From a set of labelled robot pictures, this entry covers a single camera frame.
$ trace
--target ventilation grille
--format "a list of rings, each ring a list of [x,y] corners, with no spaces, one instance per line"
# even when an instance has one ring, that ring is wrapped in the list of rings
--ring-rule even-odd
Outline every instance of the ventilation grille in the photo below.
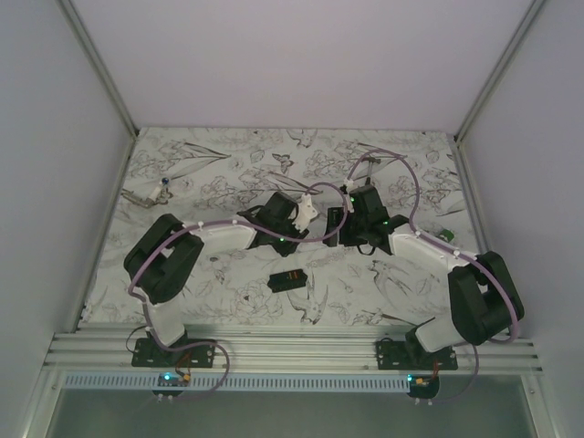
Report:
[[[65,380],[70,390],[171,390],[158,385],[159,372],[71,371]],[[194,375],[191,384],[179,391],[205,391],[220,374]],[[408,392],[406,376],[353,376],[327,374],[244,374],[230,375],[220,391],[273,392]]]

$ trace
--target white cable tie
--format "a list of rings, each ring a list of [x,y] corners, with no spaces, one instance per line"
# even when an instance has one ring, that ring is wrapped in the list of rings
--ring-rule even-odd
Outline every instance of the white cable tie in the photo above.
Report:
[[[350,192],[353,187],[355,187],[355,182],[353,180],[350,180],[349,178],[345,178],[343,180],[343,184],[345,184],[345,187],[347,187],[347,193]]]

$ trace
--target metal corner post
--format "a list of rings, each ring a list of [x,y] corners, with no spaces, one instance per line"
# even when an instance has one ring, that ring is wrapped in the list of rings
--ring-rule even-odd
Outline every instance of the metal corner post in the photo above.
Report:
[[[531,2],[531,5],[527,9],[523,19],[519,22],[519,25],[511,37],[511,40],[507,44],[503,54],[498,59],[495,67],[493,68],[493,71],[491,71],[491,74],[486,80],[483,89],[481,89],[481,92],[474,101],[473,106],[464,117],[461,128],[455,135],[456,142],[464,141],[464,138],[475,123],[476,118],[480,114],[486,102],[488,102],[490,97],[493,95],[497,85],[501,82],[501,79],[511,66],[513,59],[515,59],[515,56],[519,52],[523,42],[526,40],[526,37],[534,23],[537,21],[537,18],[540,16],[547,1],[548,0],[533,0]]]
[[[111,100],[112,105],[118,112],[121,121],[123,122],[124,126],[132,136],[132,138],[136,138],[138,135],[138,128],[134,124],[133,120],[131,119],[130,112],[126,107],[126,104],[121,97],[116,84],[114,83],[113,79],[111,78],[108,69],[101,59],[98,50],[95,48],[91,37],[89,36],[89,32],[83,25],[83,21],[76,9],[73,5],[72,0],[57,0],[57,5],[61,9],[63,16],[67,20],[69,27],[71,28],[73,34],[75,35],[79,45],[85,52],[85,55],[88,58],[89,64],[95,71],[96,75],[99,78],[99,81],[103,85],[104,89],[108,93],[109,99]]]

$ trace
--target black joint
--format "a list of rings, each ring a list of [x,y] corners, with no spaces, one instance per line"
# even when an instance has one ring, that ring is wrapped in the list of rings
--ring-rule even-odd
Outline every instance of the black joint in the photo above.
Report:
[[[238,214],[251,224],[262,226],[279,235],[303,239],[308,235],[308,230],[298,231],[293,224],[294,221],[290,219],[290,216],[295,211],[297,212],[297,209],[298,204],[293,198],[285,193],[275,192],[266,205],[254,207]],[[278,254],[286,257],[296,252],[298,242],[290,242],[285,237],[273,237],[258,231],[249,248],[256,248],[262,245],[271,245]]]
[[[124,259],[124,268],[134,278],[146,259],[173,233],[183,229],[183,223],[172,214],[159,217]],[[197,235],[186,233],[169,246],[168,256],[158,254],[144,271],[137,286],[152,304],[165,303],[183,290],[204,243]]]
[[[501,284],[513,305],[517,320],[525,315],[521,299],[503,258],[492,251],[476,261]],[[479,286],[486,286],[482,292]],[[511,325],[511,315],[495,286],[472,265],[455,267],[448,275],[453,323],[467,342],[480,345]]]
[[[393,217],[383,206],[379,193],[372,185],[364,185],[350,193],[354,213],[347,213],[347,220],[337,235],[324,241],[327,246],[370,245],[391,255],[389,235],[409,221],[398,214]],[[343,217],[342,207],[328,209],[327,234],[340,225]]]

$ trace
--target metal frame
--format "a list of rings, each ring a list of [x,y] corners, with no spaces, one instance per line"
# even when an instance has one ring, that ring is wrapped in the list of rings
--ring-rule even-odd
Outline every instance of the metal frame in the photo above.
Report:
[[[26,416],[23,438],[44,437],[58,408],[60,391],[71,371],[152,373],[168,369],[135,369],[125,341],[136,326],[130,324],[80,324],[76,333],[57,334],[41,371]],[[249,327],[190,326],[190,336],[217,339],[230,352],[234,373],[287,375],[290,373],[341,376],[391,376],[407,371],[379,371],[374,342],[407,330],[399,326],[332,327]],[[138,332],[136,337],[144,336]],[[540,389],[544,379],[533,343],[519,339],[509,345],[486,343],[478,347],[481,375],[512,375],[522,378],[527,407],[538,437],[561,437],[549,403]],[[460,369],[441,371],[445,375],[468,375],[474,367],[469,348],[456,347]],[[224,370],[224,356],[218,354],[213,369],[197,370],[202,376],[216,376]]]
[[[109,99],[111,100],[112,105],[118,112],[121,121],[123,122],[126,130],[132,136],[132,138],[136,138],[138,135],[138,128],[134,124],[133,120],[131,119],[130,112],[124,103],[123,98],[121,97],[118,88],[116,87],[115,82],[111,78],[108,69],[101,59],[98,50],[96,49],[91,37],[89,36],[88,30],[83,25],[83,20],[79,15],[76,7],[73,5],[71,0],[57,0],[57,5],[61,9],[63,16],[67,20],[71,31],[75,35],[75,38],[79,42],[79,45],[85,52],[89,64],[95,71],[96,75],[99,78],[99,81],[103,85],[106,93],[108,94]]]
[[[476,118],[480,114],[481,110],[485,106],[486,102],[490,99],[495,91],[497,85],[501,82],[501,79],[509,69],[511,62],[515,58],[519,49],[521,48],[523,42],[525,41],[529,30],[532,28],[533,24],[536,22],[537,18],[540,16],[544,5],[548,0],[533,0],[531,5],[527,9],[523,19],[517,26],[517,29],[511,40],[507,44],[505,51],[501,57],[497,60],[493,71],[489,75],[486,83],[483,85],[481,92],[473,103],[466,116],[464,117],[463,123],[460,130],[456,133],[456,140],[463,141],[471,129],[472,125],[475,123]]]

